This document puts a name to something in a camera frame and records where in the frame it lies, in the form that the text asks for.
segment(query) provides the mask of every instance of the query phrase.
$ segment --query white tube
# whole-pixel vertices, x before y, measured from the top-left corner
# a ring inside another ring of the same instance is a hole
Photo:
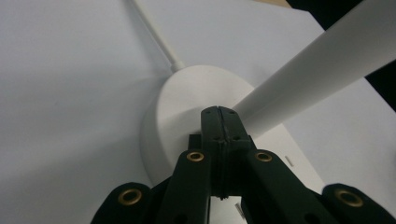
[[[170,47],[170,45],[166,42],[165,38],[161,35],[160,30],[158,29],[155,22],[151,19],[147,11],[144,9],[139,0],[133,0],[134,7],[139,12],[140,18],[143,23],[146,24],[148,30],[150,31],[152,37],[155,39],[157,44],[160,46],[161,50],[165,54],[169,63],[171,64],[172,72],[176,72],[185,67],[184,63],[177,57],[176,53]]]
[[[366,0],[233,109],[257,137],[395,59],[396,0]]]

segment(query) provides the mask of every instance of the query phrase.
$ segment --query white object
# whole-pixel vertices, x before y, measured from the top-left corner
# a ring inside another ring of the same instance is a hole
[[[140,15],[140,18],[143,21],[143,23],[145,23],[145,25],[147,26],[148,30],[150,31],[152,37],[157,42],[157,44],[160,46],[161,50],[163,51],[163,54],[166,56],[169,63],[171,64],[172,72],[175,73],[176,71],[184,68],[185,67],[184,63],[178,58],[175,51],[168,44],[168,42],[165,40],[162,33],[160,32],[160,29],[157,27],[155,22],[151,19],[149,13],[145,10],[145,8],[142,6],[140,1],[133,0],[133,3],[134,3],[134,7],[136,8],[137,12]]]
[[[396,59],[396,1],[366,0],[235,108],[254,137]]]
[[[173,173],[179,155],[187,150],[189,134],[200,132],[203,109],[232,107],[252,90],[239,76],[209,65],[187,67],[171,76],[151,105],[141,132],[141,154],[151,182],[157,185]],[[274,151],[308,188],[321,192],[322,180],[283,125],[255,143]],[[223,223],[219,216],[224,212],[234,217],[232,223],[240,223],[237,210],[230,210],[238,200],[213,203],[211,218],[218,221],[213,223]]]

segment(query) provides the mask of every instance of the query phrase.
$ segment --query brass screw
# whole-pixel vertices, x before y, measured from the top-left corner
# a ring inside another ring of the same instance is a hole
[[[204,159],[204,154],[201,152],[190,152],[187,154],[187,159],[189,159],[189,161],[202,161]]]
[[[125,199],[128,194],[134,194],[132,199]],[[126,189],[119,195],[119,203],[125,206],[136,204],[142,199],[142,191],[139,189]]]
[[[349,205],[351,207],[362,207],[363,200],[358,195],[346,190],[346,189],[336,189],[335,197],[342,203]]]
[[[265,152],[258,152],[256,153],[256,159],[259,161],[271,161],[272,156]]]

